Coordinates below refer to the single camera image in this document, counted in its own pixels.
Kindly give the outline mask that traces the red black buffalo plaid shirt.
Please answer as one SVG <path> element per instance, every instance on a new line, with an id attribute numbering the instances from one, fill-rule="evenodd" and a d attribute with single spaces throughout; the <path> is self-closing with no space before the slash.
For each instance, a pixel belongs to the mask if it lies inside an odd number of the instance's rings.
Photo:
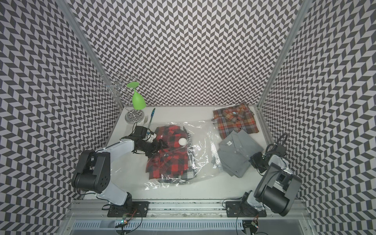
<path id="1" fill-rule="evenodd" d="M 155 129 L 156 142 L 161 148 L 153 153 L 146 165 L 149 179 L 172 181 L 187 178 L 192 170 L 189 156 L 189 133 L 186 128 L 178 125 L 159 126 Z"/>

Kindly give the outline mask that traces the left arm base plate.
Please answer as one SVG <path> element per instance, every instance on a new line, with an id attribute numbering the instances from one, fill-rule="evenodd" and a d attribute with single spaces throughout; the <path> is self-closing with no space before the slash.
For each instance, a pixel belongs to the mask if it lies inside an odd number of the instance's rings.
<path id="1" fill-rule="evenodd" d="M 132 205 L 110 205 L 107 217 L 146 217 L 149 210 L 150 202 L 136 201 Z"/>

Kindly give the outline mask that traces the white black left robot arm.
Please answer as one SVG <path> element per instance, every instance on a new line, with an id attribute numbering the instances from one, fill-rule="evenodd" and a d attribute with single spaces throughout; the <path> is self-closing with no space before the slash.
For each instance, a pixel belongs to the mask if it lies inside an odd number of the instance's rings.
<path id="1" fill-rule="evenodd" d="M 164 148 L 167 148 L 167 143 L 162 140 L 148 142 L 127 136 L 103 149 L 85 150 L 78 158 L 71 184 L 78 191 L 94 192 L 98 198 L 122 206 L 128 193 L 111 182 L 111 163 L 130 152 L 140 150 L 150 156 Z"/>

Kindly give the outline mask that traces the clear plastic vacuum bag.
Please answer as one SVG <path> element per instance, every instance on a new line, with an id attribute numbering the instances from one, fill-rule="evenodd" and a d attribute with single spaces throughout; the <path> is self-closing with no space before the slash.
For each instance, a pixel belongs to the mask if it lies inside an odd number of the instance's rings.
<path id="1" fill-rule="evenodd" d="M 224 172 L 220 136 L 211 120 L 157 122 L 112 163 L 114 184 L 127 191 L 193 184 Z"/>

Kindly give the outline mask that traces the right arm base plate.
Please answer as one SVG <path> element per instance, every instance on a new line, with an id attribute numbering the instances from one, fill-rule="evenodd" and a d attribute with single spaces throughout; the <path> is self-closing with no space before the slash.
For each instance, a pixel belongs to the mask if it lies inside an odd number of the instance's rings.
<path id="1" fill-rule="evenodd" d="M 266 211 L 258 211 L 257 209 L 249 206 L 246 203 L 240 201 L 226 201 L 225 211 L 227 217 L 267 217 Z"/>

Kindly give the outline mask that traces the grey shirt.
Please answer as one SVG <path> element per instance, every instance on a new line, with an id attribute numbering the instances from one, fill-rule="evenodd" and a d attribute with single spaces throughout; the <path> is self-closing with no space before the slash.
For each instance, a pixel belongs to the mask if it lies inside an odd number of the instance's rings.
<path id="1" fill-rule="evenodd" d="M 263 150 L 261 145 L 242 130 L 233 131 L 222 140 L 217 153 L 224 171 L 230 176 L 242 178 L 251 165 L 250 158 Z"/>

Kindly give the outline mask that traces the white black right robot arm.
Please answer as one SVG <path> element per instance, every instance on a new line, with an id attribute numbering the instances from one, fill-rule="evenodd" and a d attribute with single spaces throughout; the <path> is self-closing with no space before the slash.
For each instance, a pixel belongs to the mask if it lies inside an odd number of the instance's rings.
<path id="1" fill-rule="evenodd" d="M 250 210 L 249 214 L 258 214 L 269 209 L 271 212 L 286 216 L 298 194 L 302 179 L 289 167 L 288 161 L 279 152 L 260 152 L 250 158 L 251 165 L 261 174 L 262 179 L 254 191 L 246 193 L 241 206 Z"/>

